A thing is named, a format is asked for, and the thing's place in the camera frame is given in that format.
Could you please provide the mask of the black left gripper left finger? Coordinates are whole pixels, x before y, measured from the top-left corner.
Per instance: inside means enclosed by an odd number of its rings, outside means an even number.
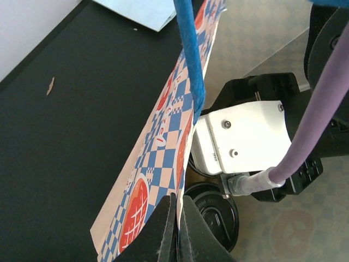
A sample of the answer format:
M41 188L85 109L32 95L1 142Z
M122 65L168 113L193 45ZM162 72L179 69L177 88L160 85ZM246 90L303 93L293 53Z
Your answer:
M176 261L176 205L174 193L162 197L140 234L115 261Z

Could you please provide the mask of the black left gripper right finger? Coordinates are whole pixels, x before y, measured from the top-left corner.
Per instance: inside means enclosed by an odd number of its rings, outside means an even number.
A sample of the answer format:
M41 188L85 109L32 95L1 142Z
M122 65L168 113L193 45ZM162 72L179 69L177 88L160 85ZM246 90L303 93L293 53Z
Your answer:
M235 261L215 238L189 196L183 197L179 221L178 260L186 262Z

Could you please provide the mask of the blue checkered paper bag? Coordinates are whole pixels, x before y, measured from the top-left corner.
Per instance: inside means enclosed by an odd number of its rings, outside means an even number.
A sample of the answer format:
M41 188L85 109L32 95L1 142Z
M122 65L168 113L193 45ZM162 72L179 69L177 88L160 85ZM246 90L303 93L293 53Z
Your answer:
M204 110L206 74L225 1L204 1L198 13L175 1L183 50L110 191L91 236L98 261L188 261L217 253L229 260L192 201L185 170L218 178L217 196L278 201L298 194L298 173L310 157L348 154L348 1L314 1L304 70L294 76L228 82Z

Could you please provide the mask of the black plastic cup lid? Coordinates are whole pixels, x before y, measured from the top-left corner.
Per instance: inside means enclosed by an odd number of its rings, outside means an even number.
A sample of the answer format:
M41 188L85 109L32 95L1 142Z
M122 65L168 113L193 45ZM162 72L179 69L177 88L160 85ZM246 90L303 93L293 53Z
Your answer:
M196 182L185 190L215 238L231 252L238 240L239 215L233 199L225 199L215 183Z

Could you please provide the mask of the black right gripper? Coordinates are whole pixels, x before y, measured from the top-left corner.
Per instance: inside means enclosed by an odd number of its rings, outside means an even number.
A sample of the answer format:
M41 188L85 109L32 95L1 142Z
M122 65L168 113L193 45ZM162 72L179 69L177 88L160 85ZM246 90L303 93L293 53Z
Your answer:
M311 97L311 91L300 91L292 73L262 74L230 80L223 86L210 107L211 112L229 106L262 100L279 100L285 113L287 133L293 140ZM323 172L318 153L311 153L280 188L266 189L251 195L262 202L279 202L287 195L298 195Z

